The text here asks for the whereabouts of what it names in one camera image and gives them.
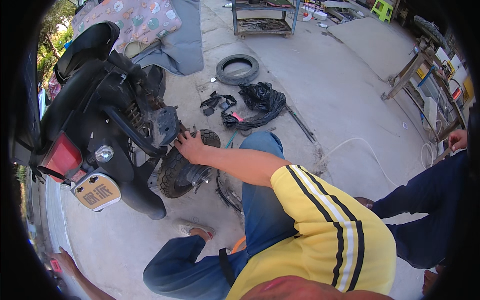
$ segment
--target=tool cart shelf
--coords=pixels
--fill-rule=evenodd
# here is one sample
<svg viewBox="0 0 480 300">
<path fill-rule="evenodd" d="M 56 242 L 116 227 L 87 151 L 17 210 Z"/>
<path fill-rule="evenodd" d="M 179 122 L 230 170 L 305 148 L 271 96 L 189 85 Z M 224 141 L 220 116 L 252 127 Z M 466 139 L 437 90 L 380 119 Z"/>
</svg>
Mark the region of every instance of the tool cart shelf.
<svg viewBox="0 0 480 300">
<path fill-rule="evenodd" d="M 246 35 L 257 35 L 257 34 L 278 34 L 278 35 L 283 35 L 284 37 L 292 36 L 293 33 L 295 32 L 295 24 L 297 23 L 299 7 L 300 7 L 299 0 L 296 0 L 296 6 L 294 6 L 291 3 L 289 7 L 268 6 L 266 3 L 265 4 L 249 4 L 249 6 L 237 7 L 236 0 L 232 0 L 234 34 L 236 36 L 240 35 L 241 39 L 244 39 Z M 237 11 L 259 11 L 259 10 L 281 11 L 282 18 L 281 19 L 276 19 L 276 18 L 237 19 Z M 287 12 L 291 12 L 293 14 L 292 26 L 290 26 L 286 21 Z M 250 20 L 248 23 L 251 23 L 252 25 L 242 26 L 242 25 L 245 25 L 244 23 L 245 20 Z"/>
</svg>

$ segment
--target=striped shirt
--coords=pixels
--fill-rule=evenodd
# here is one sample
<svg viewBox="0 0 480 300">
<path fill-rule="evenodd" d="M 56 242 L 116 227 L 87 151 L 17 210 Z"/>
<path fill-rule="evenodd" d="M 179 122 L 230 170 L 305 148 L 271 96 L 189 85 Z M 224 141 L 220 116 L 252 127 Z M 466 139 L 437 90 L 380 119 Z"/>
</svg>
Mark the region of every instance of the striped shirt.
<svg viewBox="0 0 480 300">
<path fill-rule="evenodd" d="M 341 292 L 362 289 L 388 294 L 395 276 L 396 246 L 377 215 L 301 166 L 281 167 L 271 183 L 301 236 L 254 255 L 227 300 L 287 275 L 331 284 Z"/>
</svg>

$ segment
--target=green stool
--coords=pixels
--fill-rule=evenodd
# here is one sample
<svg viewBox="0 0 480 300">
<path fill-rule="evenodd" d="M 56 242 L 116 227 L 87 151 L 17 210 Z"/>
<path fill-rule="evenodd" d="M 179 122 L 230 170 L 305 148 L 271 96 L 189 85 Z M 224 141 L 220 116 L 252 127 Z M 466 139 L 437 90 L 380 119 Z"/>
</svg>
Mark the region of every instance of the green stool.
<svg viewBox="0 0 480 300">
<path fill-rule="evenodd" d="M 372 7 L 370 12 L 374 12 L 378 15 L 378 18 L 384 22 L 388 20 L 390 23 L 390 17 L 392 16 L 393 7 L 384 0 L 375 1 L 375 5 Z"/>
</svg>

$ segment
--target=blue pants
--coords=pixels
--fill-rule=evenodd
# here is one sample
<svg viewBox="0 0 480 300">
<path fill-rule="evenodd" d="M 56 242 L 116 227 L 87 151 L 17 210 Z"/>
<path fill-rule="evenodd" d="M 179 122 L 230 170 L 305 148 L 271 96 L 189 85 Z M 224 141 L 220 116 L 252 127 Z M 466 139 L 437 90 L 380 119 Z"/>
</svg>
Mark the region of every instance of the blue pants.
<svg viewBox="0 0 480 300">
<path fill-rule="evenodd" d="M 270 132 L 252 133 L 240 148 L 284 158 L 280 140 Z M 252 256 L 297 233 L 294 220 L 285 213 L 272 189 L 244 182 L 242 203 L 247 248 L 228 256 L 235 277 Z M 224 299 L 230 286 L 218 256 L 207 256 L 195 262 L 204 246 L 205 241 L 198 235 L 169 240 L 145 268 L 144 283 L 154 293 L 168 297 Z"/>
<path fill-rule="evenodd" d="M 447 254 L 457 204 L 469 184 L 467 152 L 462 151 L 426 169 L 373 204 L 380 218 L 401 213 L 428 213 L 405 224 L 387 225 L 397 256 L 414 268 L 429 269 Z"/>
</svg>

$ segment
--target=motorcycle tire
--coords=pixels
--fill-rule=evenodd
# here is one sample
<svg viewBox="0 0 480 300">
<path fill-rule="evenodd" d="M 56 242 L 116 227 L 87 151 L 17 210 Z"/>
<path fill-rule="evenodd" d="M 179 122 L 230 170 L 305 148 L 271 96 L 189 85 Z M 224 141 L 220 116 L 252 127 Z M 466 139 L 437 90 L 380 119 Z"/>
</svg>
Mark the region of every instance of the motorcycle tire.
<svg viewBox="0 0 480 300">
<path fill-rule="evenodd" d="M 240 61 L 246 62 L 247 64 L 251 65 L 250 70 L 245 74 L 233 76 L 223 71 L 227 65 Z M 218 63 L 218 65 L 216 66 L 216 77 L 220 82 L 229 85 L 247 84 L 249 82 L 252 82 L 253 79 L 257 78 L 259 70 L 260 65 L 258 64 L 258 61 L 253 57 L 244 54 L 235 54 L 225 57 Z"/>
<path fill-rule="evenodd" d="M 444 36 L 438 31 L 437 27 L 433 25 L 431 22 L 428 22 L 427 20 L 423 19 L 420 16 L 414 16 L 413 17 L 413 22 L 415 22 L 415 25 L 418 26 L 428 37 L 430 37 L 433 40 L 433 43 L 437 47 L 442 47 L 445 51 L 449 49 L 447 45 L 447 41 L 445 40 Z"/>
<path fill-rule="evenodd" d="M 215 132 L 209 129 L 201 129 L 200 133 L 202 142 L 205 145 L 220 148 L 220 138 Z M 165 197 L 170 199 L 178 198 L 193 188 L 191 184 L 181 186 L 177 181 L 182 169 L 188 164 L 189 161 L 180 154 L 176 147 L 173 147 L 162 159 L 157 184 Z"/>
</svg>

